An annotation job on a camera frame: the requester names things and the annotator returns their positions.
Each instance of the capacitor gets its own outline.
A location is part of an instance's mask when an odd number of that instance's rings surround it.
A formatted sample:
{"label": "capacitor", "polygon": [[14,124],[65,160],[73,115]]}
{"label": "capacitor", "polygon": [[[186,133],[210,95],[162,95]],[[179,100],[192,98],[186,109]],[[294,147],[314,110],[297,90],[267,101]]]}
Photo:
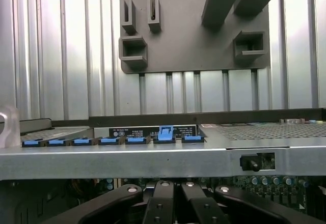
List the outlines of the capacitor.
{"label": "capacitor", "polygon": [[109,184],[107,184],[106,188],[107,188],[108,190],[112,190],[112,189],[113,189],[113,185],[109,183]]}
{"label": "capacitor", "polygon": [[292,180],[291,180],[291,178],[289,178],[289,177],[284,177],[284,178],[283,178],[283,182],[284,182],[286,185],[288,185],[288,186],[291,186],[291,185],[292,185]]}
{"label": "capacitor", "polygon": [[258,179],[257,179],[257,177],[252,177],[250,180],[251,180],[251,183],[252,183],[253,185],[257,185],[257,184],[258,184]]}
{"label": "capacitor", "polygon": [[265,176],[262,176],[260,178],[260,182],[263,184],[263,185],[267,185],[268,184],[268,179],[265,177]]}
{"label": "capacitor", "polygon": [[271,180],[273,181],[273,184],[275,184],[275,185],[280,184],[280,179],[278,177],[272,177]]}
{"label": "capacitor", "polygon": [[299,180],[299,184],[301,184],[303,187],[308,187],[309,186],[309,183],[304,179]]}

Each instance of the aluminum panel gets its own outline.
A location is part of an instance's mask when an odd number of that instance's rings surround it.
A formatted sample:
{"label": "aluminum panel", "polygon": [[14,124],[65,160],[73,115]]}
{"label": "aluminum panel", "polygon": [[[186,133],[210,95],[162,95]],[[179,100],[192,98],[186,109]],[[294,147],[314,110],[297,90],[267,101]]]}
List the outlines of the aluminum panel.
{"label": "aluminum panel", "polygon": [[319,107],[326,107],[326,0],[315,0]]}
{"label": "aluminum panel", "polygon": [[141,113],[139,75],[127,75],[121,70],[119,59],[120,0],[111,1],[115,115],[139,115]]}
{"label": "aluminum panel", "polygon": [[200,72],[202,112],[224,111],[222,71]]}
{"label": "aluminum panel", "polygon": [[88,118],[85,0],[64,0],[65,120]]}
{"label": "aluminum panel", "polygon": [[119,2],[2,0],[0,102],[17,104],[23,119],[54,120],[326,106],[325,0],[271,0],[269,69],[252,79],[249,70],[168,74],[161,107],[151,107],[151,79],[121,71]]}
{"label": "aluminum panel", "polygon": [[167,114],[167,75],[145,74],[146,114]]}
{"label": "aluminum panel", "polygon": [[312,107],[308,0],[284,0],[289,108]]}
{"label": "aluminum panel", "polygon": [[17,106],[20,117],[25,120],[32,115],[31,111],[31,84],[30,84],[30,54],[29,54],[29,26],[28,0],[14,0],[15,16],[15,53]]}
{"label": "aluminum panel", "polygon": [[89,115],[104,115],[101,0],[87,0]]}
{"label": "aluminum panel", "polygon": [[101,10],[103,38],[104,112],[106,116],[113,116],[114,89],[112,67],[111,0],[101,0]]}
{"label": "aluminum panel", "polygon": [[253,110],[251,70],[230,70],[230,110]]}
{"label": "aluminum panel", "polygon": [[42,32],[42,89],[44,115],[53,120],[63,120],[63,78],[61,49],[60,0],[41,0]]}
{"label": "aluminum panel", "polygon": [[270,100],[271,109],[286,108],[287,76],[284,76],[283,0],[271,0],[269,9]]}
{"label": "aluminum panel", "polygon": [[[177,140],[170,145],[1,149],[0,164],[8,167],[2,167],[0,175],[2,180],[106,178],[108,172],[113,178],[325,175],[322,137],[230,141],[218,133],[207,134],[215,137],[204,144]],[[275,170],[243,171],[241,156],[257,153],[275,153]]]}
{"label": "aluminum panel", "polygon": [[38,9],[40,9],[40,5],[37,0],[28,0],[31,117],[27,119],[40,118],[39,33],[37,26]]}
{"label": "aluminum panel", "polygon": [[257,71],[257,86],[258,86],[258,109],[270,109],[269,106],[269,69],[259,69]]}
{"label": "aluminum panel", "polygon": [[195,76],[193,72],[184,72],[183,74],[184,84],[184,108],[185,113],[196,112],[195,102]]}
{"label": "aluminum panel", "polygon": [[183,113],[183,76],[182,73],[172,73],[172,96],[173,96],[173,109],[172,113]]}
{"label": "aluminum panel", "polygon": [[16,105],[13,0],[0,0],[0,104]]}

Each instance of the black label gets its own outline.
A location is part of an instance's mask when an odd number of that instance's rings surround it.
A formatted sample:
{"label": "black label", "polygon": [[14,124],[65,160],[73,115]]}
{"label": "black label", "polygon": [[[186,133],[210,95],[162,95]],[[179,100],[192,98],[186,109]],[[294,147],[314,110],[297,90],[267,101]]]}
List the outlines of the black label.
{"label": "black label", "polygon": [[[110,128],[110,136],[133,136],[144,137],[150,135],[151,138],[156,138],[158,135],[158,126],[149,127],[117,127]],[[196,125],[192,126],[174,126],[173,135],[176,138],[182,138],[183,136],[196,136]]]}

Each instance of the black connector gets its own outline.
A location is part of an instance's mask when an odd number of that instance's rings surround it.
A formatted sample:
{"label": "black connector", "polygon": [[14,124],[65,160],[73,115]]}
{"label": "black connector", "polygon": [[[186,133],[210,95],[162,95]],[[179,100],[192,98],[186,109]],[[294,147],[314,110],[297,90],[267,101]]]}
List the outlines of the black connector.
{"label": "black connector", "polygon": [[130,137],[127,138],[126,145],[138,145],[138,144],[148,144],[151,142],[151,136],[147,137]]}
{"label": "black connector", "polygon": [[203,136],[184,136],[181,139],[181,142],[183,144],[187,144],[187,143],[204,143],[205,138]]}
{"label": "black connector", "polygon": [[37,148],[37,147],[44,147],[45,145],[46,145],[46,141],[43,140],[42,138],[25,140],[21,142],[22,148]]}
{"label": "black connector", "polygon": [[99,145],[121,145],[124,144],[126,137],[108,136],[98,140]]}
{"label": "black connector", "polygon": [[72,141],[74,139],[65,139],[65,138],[56,138],[56,139],[51,139],[46,142],[47,147],[64,147],[64,146],[71,146]]}
{"label": "black connector", "polygon": [[175,144],[175,137],[171,140],[159,140],[158,138],[153,139],[154,144]]}
{"label": "black connector", "polygon": [[101,139],[101,137],[97,138],[78,138],[72,141],[72,146],[91,146],[96,145],[98,143],[98,140]]}
{"label": "black connector", "polygon": [[261,170],[262,158],[258,154],[243,155],[240,158],[240,166],[243,171],[258,172]]}

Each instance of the metal screw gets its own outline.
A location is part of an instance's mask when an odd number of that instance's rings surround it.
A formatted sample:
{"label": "metal screw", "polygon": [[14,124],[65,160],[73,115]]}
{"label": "metal screw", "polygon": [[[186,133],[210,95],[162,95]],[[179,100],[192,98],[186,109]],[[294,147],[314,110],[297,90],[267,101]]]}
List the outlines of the metal screw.
{"label": "metal screw", "polygon": [[137,192],[137,188],[135,187],[128,188],[128,192]]}
{"label": "metal screw", "polygon": [[186,185],[187,185],[188,187],[193,187],[195,184],[194,184],[193,182],[187,182]]}
{"label": "metal screw", "polygon": [[217,223],[218,222],[218,218],[216,216],[212,217],[212,223]]}
{"label": "metal screw", "polygon": [[228,187],[221,187],[220,189],[222,190],[222,192],[228,192],[229,191]]}
{"label": "metal screw", "polygon": [[15,186],[17,186],[17,185],[18,185],[18,182],[11,182],[11,183],[10,183],[10,186],[11,186],[11,187],[15,187]]}
{"label": "metal screw", "polygon": [[170,183],[169,183],[169,182],[162,182],[161,185],[162,185],[163,187],[167,187],[167,186],[170,185]]}

